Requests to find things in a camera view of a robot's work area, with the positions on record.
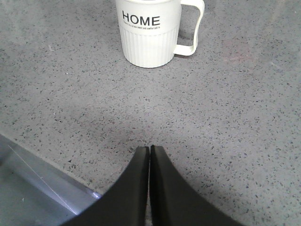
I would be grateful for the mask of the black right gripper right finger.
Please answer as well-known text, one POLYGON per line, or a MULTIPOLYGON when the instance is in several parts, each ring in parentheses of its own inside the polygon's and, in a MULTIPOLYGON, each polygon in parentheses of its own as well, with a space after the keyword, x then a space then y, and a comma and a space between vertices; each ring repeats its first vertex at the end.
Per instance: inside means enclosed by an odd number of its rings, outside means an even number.
POLYGON ((161 146, 150 148, 150 205, 155 226, 238 226, 201 197, 180 175, 161 146))

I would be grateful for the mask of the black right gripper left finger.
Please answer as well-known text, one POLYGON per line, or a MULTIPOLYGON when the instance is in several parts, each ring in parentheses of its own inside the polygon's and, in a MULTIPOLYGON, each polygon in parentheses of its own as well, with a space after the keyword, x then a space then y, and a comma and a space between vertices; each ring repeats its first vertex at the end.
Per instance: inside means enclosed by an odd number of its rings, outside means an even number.
POLYGON ((149 147, 138 147, 130 163, 95 203, 64 226, 143 226, 148 199, 149 147))

